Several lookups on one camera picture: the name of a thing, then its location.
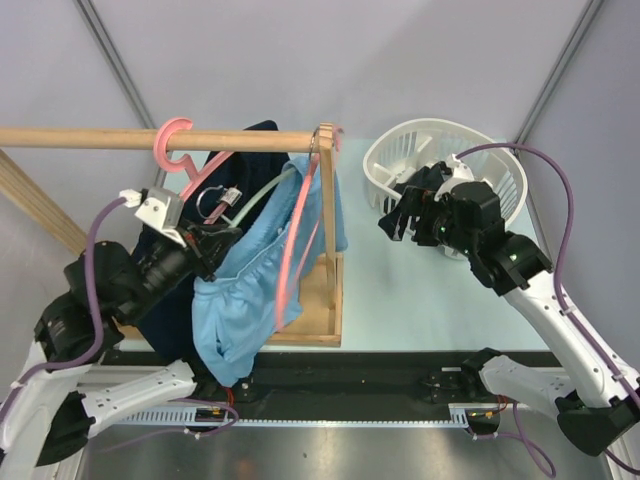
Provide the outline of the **light blue shorts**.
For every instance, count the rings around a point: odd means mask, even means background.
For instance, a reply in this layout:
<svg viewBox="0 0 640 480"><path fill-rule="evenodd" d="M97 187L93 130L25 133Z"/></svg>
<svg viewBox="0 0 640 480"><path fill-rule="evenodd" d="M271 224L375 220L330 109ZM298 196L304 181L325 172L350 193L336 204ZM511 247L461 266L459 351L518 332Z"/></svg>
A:
<svg viewBox="0 0 640 480"><path fill-rule="evenodd" d="M309 165L308 156L298 156L284 167L292 166L300 172L302 186ZM289 288L294 289L288 292L291 298L284 309L285 325L303 312L296 273L300 270L304 276L309 274L316 257L325 252L321 216L321 180L314 177L295 239L289 272ZM255 356L275 331L277 282L290 223L291 217L280 228L260 227L255 222L229 250L213 282L200 278L194 281L194 345L207 369L224 387L232 387L251 373ZM298 268L313 233L305 262Z"/></svg>

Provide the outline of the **pink plastic hanger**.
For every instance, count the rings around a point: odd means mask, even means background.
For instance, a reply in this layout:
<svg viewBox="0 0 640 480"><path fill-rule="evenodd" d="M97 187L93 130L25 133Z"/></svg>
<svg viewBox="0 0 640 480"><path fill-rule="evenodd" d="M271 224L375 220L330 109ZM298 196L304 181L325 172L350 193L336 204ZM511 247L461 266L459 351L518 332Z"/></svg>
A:
<svg viewBox="0 0 640 480"><path fill-rule="evenodd" d="M155 162L162 171L165 173L183 172L187 176L188 181L178 194L184 205L190 200L197 202L195 198L197 191L233 155L232 151L220 151L202 167L198 167L193 157L187 152L184 152L179 158L173 159L172 155L175 149L169 147L171 139L178 133L189 133L192 127L193 121L188 118L174 117L169 119L158 129L152 147ZM227 212L240 199L241 193L236 187L222 187L222 190L223 193L218 197L217 206L211 213L204 216L204 222L213 224L222 219L230 227L236 227L239 221L229 218Z"/></svg>

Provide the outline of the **pale green hanger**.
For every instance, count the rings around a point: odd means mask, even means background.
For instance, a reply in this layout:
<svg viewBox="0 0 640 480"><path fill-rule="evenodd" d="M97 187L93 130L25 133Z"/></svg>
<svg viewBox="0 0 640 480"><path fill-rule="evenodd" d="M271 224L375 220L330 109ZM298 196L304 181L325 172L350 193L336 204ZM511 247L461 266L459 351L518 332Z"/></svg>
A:
<svg viewBox="0 0 640 480"><path fill-rule="evenodd" d="M197 224L223 224L249 231L255 222L260 227L280 228L287 225L301 186L301 174L285 166L281 173L257 172L251 178L248 167L227 165L209 175L185 203L184 217ZM218 216L214 211L222 205L220 197L230 188L242 195L234 205L227 205Z"/></svg>

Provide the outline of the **dark grey shorts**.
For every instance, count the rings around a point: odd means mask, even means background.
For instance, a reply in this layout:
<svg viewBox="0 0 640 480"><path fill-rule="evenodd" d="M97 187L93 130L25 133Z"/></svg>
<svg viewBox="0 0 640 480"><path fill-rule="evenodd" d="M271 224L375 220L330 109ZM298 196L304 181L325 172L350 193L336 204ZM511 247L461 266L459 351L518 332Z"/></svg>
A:
<svg viewBox="0 0 640 480"><path fill-rule="evenodd" d="M438 162L432 167L422 167L411 174L407 180L397 183L393 190L403 195L405 189L412 186L436 192L450 176L451 169L444 162Z"/></svg>

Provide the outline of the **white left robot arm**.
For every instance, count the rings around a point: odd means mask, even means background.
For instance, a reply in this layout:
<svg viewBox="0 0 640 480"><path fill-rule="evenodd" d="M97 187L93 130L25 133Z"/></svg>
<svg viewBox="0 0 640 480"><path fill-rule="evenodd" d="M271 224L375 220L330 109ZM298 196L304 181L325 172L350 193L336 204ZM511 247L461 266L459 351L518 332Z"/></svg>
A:
<svg viewBox="0 0 640 480"><path fill-rule="evenodd" d="M121 325L139 326L184 280L206 280L238 241L238 228L181 229L185 245L156 240L134 258L113 241L91 239L64 275L69 289L34 328L28 359L1 405L1 476L23 479L67 459L125 417L194 394L207 400L221 376L183 354L156 374L81 393L82 376L123 340Z"/></svg>

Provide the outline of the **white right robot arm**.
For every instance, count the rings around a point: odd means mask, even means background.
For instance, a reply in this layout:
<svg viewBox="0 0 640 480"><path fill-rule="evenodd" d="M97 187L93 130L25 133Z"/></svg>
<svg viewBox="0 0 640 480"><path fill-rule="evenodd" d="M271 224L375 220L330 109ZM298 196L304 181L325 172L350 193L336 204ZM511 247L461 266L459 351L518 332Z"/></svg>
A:
<svg viewBox="0 0 640 480"><path fill-rule="evenodd" d="M405 184L378 225L392 241L411 229L419 246L462 254L474 277L533 326L568 377L543 374L485 348L463 364L461 388L469 399L497 394L524 403L555 420L589 456L604 453L638 424L638 371L605 346L554 286L552 263L537 244L506 229L500 199L488 184L463 182L442 196Z"/></svg>

